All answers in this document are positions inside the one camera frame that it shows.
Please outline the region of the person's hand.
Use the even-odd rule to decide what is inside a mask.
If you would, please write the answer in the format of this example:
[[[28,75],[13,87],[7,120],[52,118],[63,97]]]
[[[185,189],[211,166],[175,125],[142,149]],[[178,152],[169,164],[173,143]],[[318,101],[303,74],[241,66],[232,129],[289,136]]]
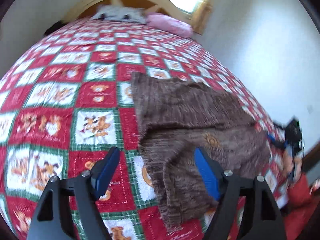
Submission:
[[[302,159],[295,157],[294,159],[288,154],[287,151],[283,154],[283,174],[289,176],[293,172],[293,179],[299,180],[301,176]]]

